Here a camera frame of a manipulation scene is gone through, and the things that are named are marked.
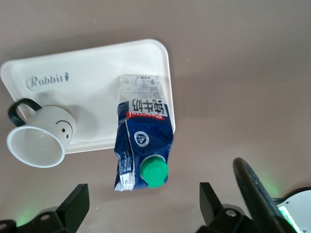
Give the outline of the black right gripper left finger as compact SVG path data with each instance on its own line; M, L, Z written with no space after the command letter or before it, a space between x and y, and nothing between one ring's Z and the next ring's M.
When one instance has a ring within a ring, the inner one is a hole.
M79 228L89 211L88 184L79 184L56 209L65 228Z

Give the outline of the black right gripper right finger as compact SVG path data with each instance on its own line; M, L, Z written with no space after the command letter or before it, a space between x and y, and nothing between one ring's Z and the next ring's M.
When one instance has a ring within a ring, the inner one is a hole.
M218 199L210 183L200 183L199 202L204 222L208 226L223 209L223 205Z

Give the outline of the white smiley face cup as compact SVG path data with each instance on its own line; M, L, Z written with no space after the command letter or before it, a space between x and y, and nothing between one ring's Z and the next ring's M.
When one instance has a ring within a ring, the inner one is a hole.
M17 113L21 104L35 112L26 121ZM9 108L8 116L16 126L6 139L15 158L37 168L54 167L64 160L77 128L68 111L52 105L42 107L34 100L24 98Z

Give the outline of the blue white milk carton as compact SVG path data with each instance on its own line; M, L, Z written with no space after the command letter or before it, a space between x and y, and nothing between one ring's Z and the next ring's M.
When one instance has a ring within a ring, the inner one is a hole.
M158 188L168 179L173 127L159 78L120 77L116 191Z

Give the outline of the cream rabbit print tray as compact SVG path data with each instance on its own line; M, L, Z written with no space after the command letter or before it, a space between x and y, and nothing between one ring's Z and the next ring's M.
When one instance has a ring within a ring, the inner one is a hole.
M154 39L11 60L0 68L13 100L58 106L74 117L77 130L68 154L114 147L124 75L157 76L174 118L168 52Z

